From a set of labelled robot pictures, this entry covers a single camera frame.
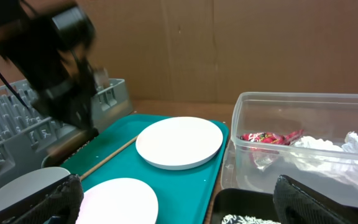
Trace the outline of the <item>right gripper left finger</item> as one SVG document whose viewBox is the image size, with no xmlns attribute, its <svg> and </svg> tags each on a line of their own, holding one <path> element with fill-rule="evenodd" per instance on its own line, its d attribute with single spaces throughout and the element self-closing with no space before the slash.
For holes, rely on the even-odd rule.
<svg viewBox="0 0 358 224">
<path fill-rule="evenodd" d="M 70 174 L 0 210 L 0 223 L 76 223 L 84 197 L 80 176 Z"/>
</svg>

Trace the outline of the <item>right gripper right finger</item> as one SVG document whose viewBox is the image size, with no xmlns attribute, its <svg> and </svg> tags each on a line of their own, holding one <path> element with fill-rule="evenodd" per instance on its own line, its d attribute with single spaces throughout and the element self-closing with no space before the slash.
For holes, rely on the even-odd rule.
<svg viewBox="0 0 358 224">
<path fill-rule="evenodd" d="M 280 175 L 273 204 L 281 223 L 358 224 L 358 209 L 341 205 L 287 175 Z"/>
</svg>

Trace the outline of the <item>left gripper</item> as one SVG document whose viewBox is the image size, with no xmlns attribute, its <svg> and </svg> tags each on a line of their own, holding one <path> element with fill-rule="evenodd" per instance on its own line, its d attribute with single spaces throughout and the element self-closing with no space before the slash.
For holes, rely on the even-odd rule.
<svg viewBox="0 0 358 224">
<path fill-rule="evenodd" d="M 78 129 L 94 128 L 92 99 L 98 88 L 110 87 L 106 69 L 94 69 L 86 58 L 74 57 L 78 71 L 59 84 L 38 92 L 32 106 L 44 116 Z"/>
</svg>

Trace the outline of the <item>wooden chopstick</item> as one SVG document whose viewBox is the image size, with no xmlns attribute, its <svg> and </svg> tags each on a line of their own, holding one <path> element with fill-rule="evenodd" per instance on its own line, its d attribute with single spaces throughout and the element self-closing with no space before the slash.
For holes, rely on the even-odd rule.
<svg viewBox="0 0 358 224">
<path fill-rule="evenodd" d="M 120 152 L 125 150 L 127 147 L 129 147 L 131 144 L 133 144 L 137 140 L 138 136 L 135 136 L 130 141 L 126 142 L 123 146 L 121 146 L 116 151 L 112 152 L 110 155 L 105 157 L 102 161 L 97 163 L 95 166 L 93 166 L 91 169 L 87 170 L 83 175 L 80 176 L 80 180 L 85 180 L 89 175 L 91 175 L 93 172 L 98 170 L 100 167 L 105 165 L 105 163 L 109 162 L 113 157 L 117 156 Z"/>
</svg>

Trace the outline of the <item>grey metal bowl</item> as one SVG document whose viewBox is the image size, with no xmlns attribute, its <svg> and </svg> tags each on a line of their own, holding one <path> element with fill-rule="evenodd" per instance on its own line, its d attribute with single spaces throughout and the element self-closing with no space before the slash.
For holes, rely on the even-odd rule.
<svg viewBox="0 0 358 224">
<path fill-rule="evenodd" d="M 46 167 L 12 180 L 0 188 L 0 211 L 69 175 L 65 168 Z"/>
</svg>

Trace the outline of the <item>small white bowl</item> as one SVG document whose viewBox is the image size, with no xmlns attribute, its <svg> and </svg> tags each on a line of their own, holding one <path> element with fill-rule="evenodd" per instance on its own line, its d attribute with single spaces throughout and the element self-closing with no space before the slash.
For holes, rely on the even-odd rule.
<svg viewBox="0 0 358 224">
<path fill-rule="evenodd" d="M 155 224 L 157 217 L 154 190 L 141 180 L 118 178 L 84 193 L 76 224 Z"/>
</svg>

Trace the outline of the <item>red snack wrapper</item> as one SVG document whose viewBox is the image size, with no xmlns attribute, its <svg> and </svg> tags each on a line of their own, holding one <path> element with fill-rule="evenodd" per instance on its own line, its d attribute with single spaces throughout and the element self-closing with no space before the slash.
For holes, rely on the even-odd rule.
<svg viewBox="0 0 358 224">
<path fill-rule="evenodd" d="M 294 131 L 287 135 L 280 135 L 271 132 L 264 133 L 245 133 L 238 136 L 239 139 L 249 142 L 278 144 L 289 146 L 302 137 L 304 130 Z M 252 164 L 260 171 L 264 171 L 271 166 L 277 159 L 279 152 L 274 150 L 262 149 L 257 147 L 248 147 L 249 158 Z"/>
</svg>

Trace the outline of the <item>white tissue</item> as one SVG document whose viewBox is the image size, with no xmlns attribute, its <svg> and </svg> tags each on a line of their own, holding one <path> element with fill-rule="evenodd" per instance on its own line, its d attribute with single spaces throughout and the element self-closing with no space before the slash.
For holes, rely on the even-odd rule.
<svg viewBox="0 0 358 224">
<path fill-rule="evenodd" d="M 346 134 L 342 146 L 332 141 L 303 136 L 292 146 L 315 149 L 316 152 L 291 152 L 289 161 L 301 171 L 329 177 L 358 190 L 358 134 Z"/>
</svg>

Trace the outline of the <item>large white plate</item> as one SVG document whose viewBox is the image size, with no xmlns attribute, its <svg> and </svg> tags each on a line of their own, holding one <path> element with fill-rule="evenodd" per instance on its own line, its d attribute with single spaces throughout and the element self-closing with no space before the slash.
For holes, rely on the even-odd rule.
<svg viewBox="0 0 358 224">
<path fill-rule="evenodd" d="M 187 170 L 211 160 L 223 143 L 223 132 L 211 121 L 173 117 L 146 127 L 137 137 L 138 154 L 165 170 Z"/>
</svg>

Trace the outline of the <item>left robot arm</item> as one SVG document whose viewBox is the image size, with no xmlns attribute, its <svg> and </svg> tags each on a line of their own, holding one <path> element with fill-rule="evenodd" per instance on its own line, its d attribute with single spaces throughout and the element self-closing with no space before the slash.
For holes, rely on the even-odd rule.
<svg viewBox="0 0 358 224">
<path fill-rule="evenodd" d="M 75 1 L 66 1 L 30 17 L 27 1 L 0 0 L 0 56 L 25 76 L 38 97 L 41 115 L 78 129 L 94 128 L 91 100 L 96 91 L 93 69 L 77 46 L 89 50 L 95 28 Z"/>
</svg>

